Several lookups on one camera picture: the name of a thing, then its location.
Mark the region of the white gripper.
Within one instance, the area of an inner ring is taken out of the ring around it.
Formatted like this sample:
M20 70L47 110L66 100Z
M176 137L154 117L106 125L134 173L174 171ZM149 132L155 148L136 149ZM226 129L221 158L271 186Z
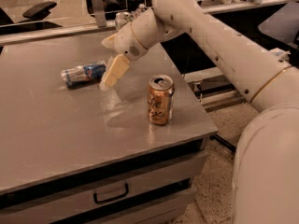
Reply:
M107 49L116 50L119 55L108 59L107 70L99 84L101 91L112 88L127 72L130 61L136 61L148 52L148 49L144 48L136 39L131 22L120 28L116 34L103 39L102 45Z

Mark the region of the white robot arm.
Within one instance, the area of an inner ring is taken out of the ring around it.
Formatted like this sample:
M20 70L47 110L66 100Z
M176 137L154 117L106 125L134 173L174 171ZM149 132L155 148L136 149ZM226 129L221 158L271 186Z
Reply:
M299 224L299 69L206 13L195 0L152 6L103 45L128 64L188 34L259 112L238 141L233 224Z

